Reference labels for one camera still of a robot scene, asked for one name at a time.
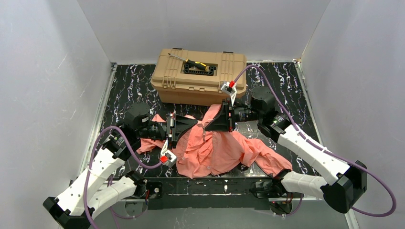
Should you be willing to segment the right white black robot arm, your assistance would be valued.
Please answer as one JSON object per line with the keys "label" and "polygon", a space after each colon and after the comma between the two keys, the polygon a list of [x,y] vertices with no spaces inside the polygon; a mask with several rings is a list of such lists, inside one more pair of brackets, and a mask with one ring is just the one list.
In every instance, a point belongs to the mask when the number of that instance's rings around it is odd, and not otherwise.
{"label": "right white black robot arm", "polygon": [[237,122],[257,121],[257,128],[264,136],[296,153],[320,173],[318,177],[282,169],[269,182],[257,183],[250,189],[255,197],[301,193],[323,199],[335,211],[347,213],[366,192],[366,166],[360,161],[349,165],[327,155],[325,147],[312,142],[285,113],[276,110],[276,98],[268,88],[255,87],[249,105],[236,101],[233,82],[225,82],[221,90],[230,98],[222,101],[206,131],[231,132]]}

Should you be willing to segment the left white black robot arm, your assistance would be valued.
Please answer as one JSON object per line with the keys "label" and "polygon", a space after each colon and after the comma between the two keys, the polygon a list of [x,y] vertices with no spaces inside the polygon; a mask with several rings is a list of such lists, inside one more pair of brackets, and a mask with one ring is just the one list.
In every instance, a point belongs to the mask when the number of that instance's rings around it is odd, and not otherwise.
{"label": "left white black robot arm", "polygon": [[44,208],[64,229],[87,229],[94,219],[118,201],[130,196],[148,198],[151,190],[147,180],[138,172],[130,171],[106,188],[102,185],[135,153],[143,139],[162,141],[163,147],[155,165],[139,163],[145,169],[171,167],[177,157],[172,150],[180,138],[197,120],[170,113],[165,122],[152,121],[146,103],[133,103],[122,121],[103,129],[94,142],[88,167],[61,194],[48,197]]}

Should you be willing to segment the pink jacket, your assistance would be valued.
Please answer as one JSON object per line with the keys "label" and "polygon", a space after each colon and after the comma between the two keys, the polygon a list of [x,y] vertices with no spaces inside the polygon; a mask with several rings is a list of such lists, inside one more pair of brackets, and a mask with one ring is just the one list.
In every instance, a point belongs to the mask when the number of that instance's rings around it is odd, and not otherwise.
{"label": "pink jacket", "polygon": [[248,139],[237,131],[205,132],[204,127],[219,109],[220,105],[211,105],[202,120],[185,133],[172,150],[180,175],[189,178],[219,175],[239,164],[250,167],[253,163],[270,175],[276,175],[282,169],[292,170],[287,159],[260,139]]}

